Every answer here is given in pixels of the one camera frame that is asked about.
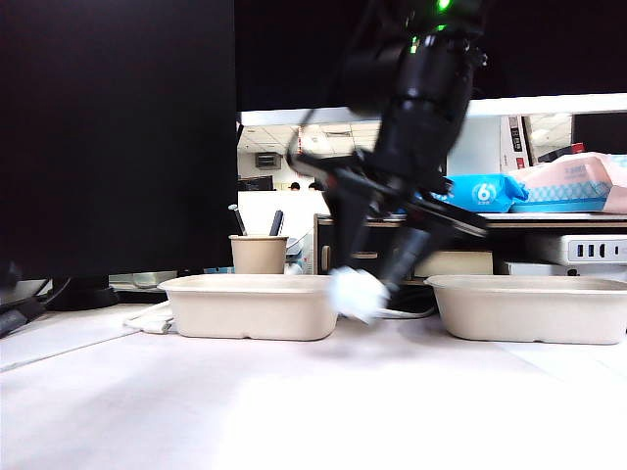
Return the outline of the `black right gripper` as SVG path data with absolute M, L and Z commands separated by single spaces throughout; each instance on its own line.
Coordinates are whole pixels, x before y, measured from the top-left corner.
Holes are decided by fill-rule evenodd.
M 362 148 L 347 155 L 324 157 L 303 151 L 297 141 L 288 144 L 289 166 L 314 177 L 324 187 L 334 224 L 333 268 L 355 266 L 353 253 L 362 249 L 364 223 L 371 214 L 383 217 L 402 210 L 408 225 L 397 231 L 384 264 L 384 286 L 389 293 L 396 293 L 415 266 L 442 245 L 443 230 L 435 226 L 425 229 L 429 223 L 442 225 L 455 234 L 488 234 L 484 217 L 436 199 L 429 194 L 429 186 L 375 168 L 370 164 L 373 157 L 372 152 Z

